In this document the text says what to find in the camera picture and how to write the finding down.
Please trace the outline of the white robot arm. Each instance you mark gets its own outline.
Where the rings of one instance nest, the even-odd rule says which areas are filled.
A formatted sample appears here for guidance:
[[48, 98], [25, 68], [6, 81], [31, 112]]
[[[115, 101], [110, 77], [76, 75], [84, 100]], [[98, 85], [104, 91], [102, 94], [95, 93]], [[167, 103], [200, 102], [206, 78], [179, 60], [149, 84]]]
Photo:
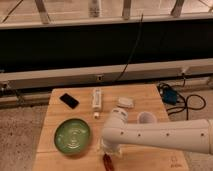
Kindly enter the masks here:
[[101, 148], [113, 154], [121, 144], [213, 154], [213, 120], [128, 123], [128, 113], [113, 108], [101, 131]]

